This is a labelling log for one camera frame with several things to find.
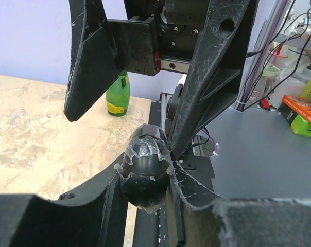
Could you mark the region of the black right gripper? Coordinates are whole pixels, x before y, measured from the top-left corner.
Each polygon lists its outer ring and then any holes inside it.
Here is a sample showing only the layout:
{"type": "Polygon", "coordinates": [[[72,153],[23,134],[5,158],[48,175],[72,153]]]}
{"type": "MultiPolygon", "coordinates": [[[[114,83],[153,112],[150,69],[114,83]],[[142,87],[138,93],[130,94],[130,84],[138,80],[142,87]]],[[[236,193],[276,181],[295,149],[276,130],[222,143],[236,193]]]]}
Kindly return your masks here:
{"type": "Polygon", "coordinates": [[[64,115],[70,122],[80,119],[117,79],[117,66],[147,76],[161,70],[187,73],[168,139],[171,155],[180,157],[192,138],[236,101],[258,2],[124,4],[127,20],[107,20],[102,1],[69,2],[64,115]]]}

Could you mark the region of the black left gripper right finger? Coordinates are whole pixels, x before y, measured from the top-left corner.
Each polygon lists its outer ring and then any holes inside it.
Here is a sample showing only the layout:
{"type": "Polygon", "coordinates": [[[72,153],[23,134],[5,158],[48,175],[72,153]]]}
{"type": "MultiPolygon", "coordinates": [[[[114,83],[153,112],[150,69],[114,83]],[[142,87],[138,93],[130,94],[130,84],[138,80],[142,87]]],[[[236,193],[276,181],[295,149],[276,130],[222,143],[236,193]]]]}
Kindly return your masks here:
{"type": "Polygon", "coordinates": [[[311,246],[311,199],[223,199],[197,189],[189,246],[311,246]]]}

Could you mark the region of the black earbud charging case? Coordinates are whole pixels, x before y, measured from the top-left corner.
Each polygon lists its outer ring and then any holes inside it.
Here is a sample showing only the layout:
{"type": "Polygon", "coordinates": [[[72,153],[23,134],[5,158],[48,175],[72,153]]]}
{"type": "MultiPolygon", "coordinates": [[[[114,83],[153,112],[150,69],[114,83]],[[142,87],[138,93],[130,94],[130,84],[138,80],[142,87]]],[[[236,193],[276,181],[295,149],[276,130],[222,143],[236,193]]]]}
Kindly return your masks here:
{"type": "Polygon", "coordinates": [[[156,125],[142,124],[131,134],[117,171],[127,200],[151,214],[165,200],[169,184],[168,168],[172,165],[167,138],[156,125]]]}

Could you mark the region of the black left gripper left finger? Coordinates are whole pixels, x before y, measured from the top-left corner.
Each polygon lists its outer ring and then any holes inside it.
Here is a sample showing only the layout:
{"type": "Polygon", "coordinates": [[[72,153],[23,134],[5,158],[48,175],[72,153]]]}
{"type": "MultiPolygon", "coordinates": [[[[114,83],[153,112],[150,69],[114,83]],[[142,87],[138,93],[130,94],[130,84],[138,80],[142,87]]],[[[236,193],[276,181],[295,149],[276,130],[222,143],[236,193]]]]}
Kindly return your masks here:
{"type": "Polygon", "coordinates": [[[0,246],[123,246],[127,200],[115,165],[62,194],[0,195],[0,246]]]}

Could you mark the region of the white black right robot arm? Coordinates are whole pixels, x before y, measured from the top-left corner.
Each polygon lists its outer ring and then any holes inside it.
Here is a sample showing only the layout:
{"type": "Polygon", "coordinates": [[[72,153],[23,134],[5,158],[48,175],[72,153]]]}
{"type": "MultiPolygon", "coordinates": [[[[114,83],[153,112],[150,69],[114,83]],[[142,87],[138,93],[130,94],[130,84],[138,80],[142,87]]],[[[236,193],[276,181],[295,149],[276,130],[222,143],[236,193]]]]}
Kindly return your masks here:
{"type": "Polygon", "coordinates": [[[71,66],[64,114],[77,121],[122,71],[186,74],[167,104],[174,158],[237,99],[258,1],[125,1],[127,20],[102,1],[70,1],[71,66]]]}

